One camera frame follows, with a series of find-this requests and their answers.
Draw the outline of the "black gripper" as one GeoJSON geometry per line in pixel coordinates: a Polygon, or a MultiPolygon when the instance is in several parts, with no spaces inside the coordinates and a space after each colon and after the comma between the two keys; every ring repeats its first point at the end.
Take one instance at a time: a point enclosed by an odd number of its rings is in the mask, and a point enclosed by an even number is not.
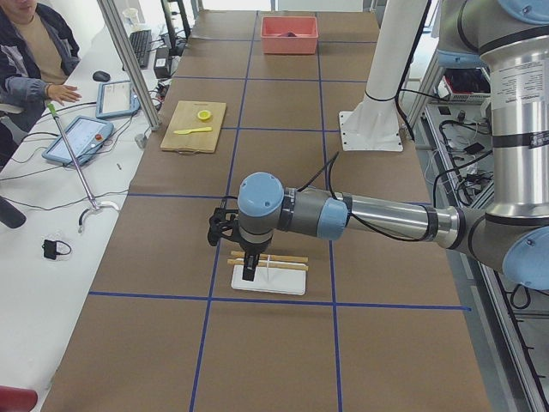
{"type": "Polygon", "coordinates": [[[256,267],[259,263],[259,255],[268,249],[271,243],[271,235],[267,233],[262,236],[254,236],[252,239],[246,239],[242,236],[238,243],[244,251],[242,279],[247,282],[253,282],[255,280],[256,267]]]}

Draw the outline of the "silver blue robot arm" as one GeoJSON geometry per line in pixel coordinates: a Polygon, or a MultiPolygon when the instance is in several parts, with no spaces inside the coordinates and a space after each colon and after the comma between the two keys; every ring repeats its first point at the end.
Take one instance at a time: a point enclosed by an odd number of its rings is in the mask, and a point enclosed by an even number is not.
{"type": "Polygon", "coordinates": [[[490,70],[494,198],[486,209],[421,206],[284,187],[253,173],[238,194],[243,278],[252,281],[274,230],[336,240],[348,227],[433,241],[527,288],[548,287],[548,4],[447,1],[440,45],[490,70]]]}

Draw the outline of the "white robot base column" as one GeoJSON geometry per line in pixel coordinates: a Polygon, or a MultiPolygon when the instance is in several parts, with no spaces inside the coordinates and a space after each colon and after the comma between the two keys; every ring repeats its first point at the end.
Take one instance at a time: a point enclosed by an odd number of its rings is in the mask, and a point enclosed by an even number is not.
{"type": "Polygon", "coordinates": [[[427,0],[386,3],[364,99],[353,111],[339,113],[343,150],[403,150],[395,99],[429,8],[427,0]]]}

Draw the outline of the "person's hand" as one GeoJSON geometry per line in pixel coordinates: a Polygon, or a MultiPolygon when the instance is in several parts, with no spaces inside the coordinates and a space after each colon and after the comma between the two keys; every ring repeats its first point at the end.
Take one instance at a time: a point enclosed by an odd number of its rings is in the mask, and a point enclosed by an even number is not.
{"type": "Polygon", "coordinates": [[[65,102],[77,102],[81,99],[77,87],[64,84],[47,84],[45,87],[46,98],[60,105],[65,102]]]}

